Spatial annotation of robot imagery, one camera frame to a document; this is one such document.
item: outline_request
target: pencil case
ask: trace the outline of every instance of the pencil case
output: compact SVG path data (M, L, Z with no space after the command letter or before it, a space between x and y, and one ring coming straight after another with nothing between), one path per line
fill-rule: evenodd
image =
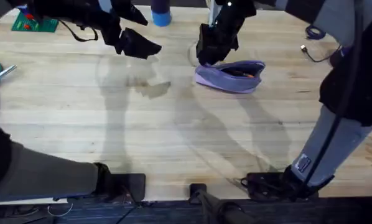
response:
M252 93L261 82L264 68L265 64L259 60L200 65L195 70L195 81L231 93Z

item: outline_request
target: black mount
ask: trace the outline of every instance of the black mount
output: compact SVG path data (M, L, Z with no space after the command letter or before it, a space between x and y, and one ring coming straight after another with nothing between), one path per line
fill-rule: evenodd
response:
M205 184L190 184L189 203L203 207L204 221L211 223L249 224L253 219L234 202L219 200L207 193Z

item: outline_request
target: wood grain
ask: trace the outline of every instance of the wood grain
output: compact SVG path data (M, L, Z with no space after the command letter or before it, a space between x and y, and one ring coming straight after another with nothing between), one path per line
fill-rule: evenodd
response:
M151 20L148 7L138 7ZM247 19L240 49L226 62L263 60L252 95L231 95L193 82L193 49L208 9L172 8L160 28L122 21L163 45L148 60L116 55L97 42L79 43L59 26L54 34L10 32L0 20L0 62L18 69L0 86L0 126L13 140L75 161L104 162L113 172L147 175L146 200L183 200L203 182L220 198L247 198L235 178L283 170L302 149L319 115L319 86L330 71L315 58L338 45L305 39L306 23L277 11ZM82 37L91 32L77 31ZM372 195L367 143L338 169L323 197Z

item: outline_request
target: black cable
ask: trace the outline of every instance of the black cable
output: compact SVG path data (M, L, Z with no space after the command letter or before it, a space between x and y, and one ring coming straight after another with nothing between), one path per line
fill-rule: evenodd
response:
M329 56L323 58L323 59L320 59L320 60L316 60L314 59L312 56L310 56L309 52L308 52L308 48L306 48L306 46L302 45L300 46L300 50L306 54L310 59L311 61L315 62L315 63L319 63L319 62L323 62L325 60L328 60L333 54L335 54L336 52L338 52L339 50L341 49L341 45L338 46L338 48L333 52L331 53Z
M362 15L361 8L362 8L361 0L355 0L355 44L353 47L350 76L349 76L349 79L346 81L345 90L342 94L340 106L337 108L334 122L332 123L330 131L328 132L327 137L325 138L323 146L321 150L319 151L319 154L317 155L317 158L314 161L312 168L310 169L307 177L305 178L304 183L295 192L296 195L299 194L301 191L303 191L306 186L308 186L308 183L311 180L320 162L322 161L323 156L325 155L331 143L331 140L333 139L338 129L342 116L345 113L346 108L349 104L349 98L351 96L353 86L355 85L356 77L358 74L358 67L359 67L361 39L363 35L363 15Z
M119 224L119 223L121 223L131 212L133 212L135 209L137 209L138 207L137 206L135 206L135 207L133 207L133 208L131 208L131 209L129 209L128 210L128 212L126 212L117 222L116 222L116 224Z

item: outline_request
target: blue object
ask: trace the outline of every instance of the blue object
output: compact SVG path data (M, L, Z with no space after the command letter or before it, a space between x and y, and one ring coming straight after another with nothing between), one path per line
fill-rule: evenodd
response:
M171 23L169 0L152 0L151 12L153 16L153 23L155 25L164 27Z
M152 15L153 15L153 23L156 26L165 27L171 23L172 18L171 18L170 12L166 12L163 14L152 12Z
M313 25L309 25L308 27L306 27L305 32L306 32L306 39L309 39L309 40L320 40L320 39L323 39L326 35L326 32L322 31L321 29Z

